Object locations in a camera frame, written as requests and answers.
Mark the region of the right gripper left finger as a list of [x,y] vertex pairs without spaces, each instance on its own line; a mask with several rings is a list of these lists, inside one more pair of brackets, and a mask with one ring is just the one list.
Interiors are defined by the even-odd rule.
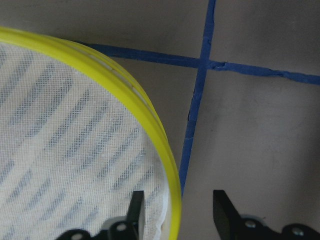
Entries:
[[130,200],[126,221],[133,226],[138,240],[144,238],[145,195],[143,190],[134,191]]

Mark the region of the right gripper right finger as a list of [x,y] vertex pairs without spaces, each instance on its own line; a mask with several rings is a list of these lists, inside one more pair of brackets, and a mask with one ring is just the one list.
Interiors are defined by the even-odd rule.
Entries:
[[213,191],[213,221],[221,240],[237,240],[241,217],[224,190]]

